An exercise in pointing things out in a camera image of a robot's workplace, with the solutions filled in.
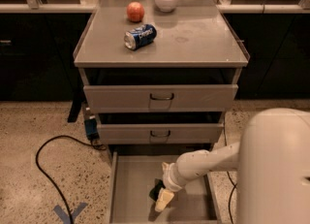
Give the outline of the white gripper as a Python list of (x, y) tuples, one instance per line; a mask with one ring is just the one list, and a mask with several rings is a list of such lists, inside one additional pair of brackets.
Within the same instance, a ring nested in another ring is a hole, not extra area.
[(162, 212), (166, 206), (171, 202), (174, 197), (173, 192), (178, 192), (182, 186), (177, 181), (177, 173), (174, 163), (162, 163), (163, 182), (166, 189), (161, 188), (159, 191), (158, 199), (155, 203), (155, 210)]

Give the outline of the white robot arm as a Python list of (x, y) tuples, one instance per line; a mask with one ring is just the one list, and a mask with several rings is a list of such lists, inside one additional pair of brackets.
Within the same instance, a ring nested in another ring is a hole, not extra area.
[(161, 212), (174, 194), (209, 172), (237, 171), (237, 224), (310, 224), (310, 113), (270, 109), (254, 115), (241, 140), (163, 163), (155, 192)]

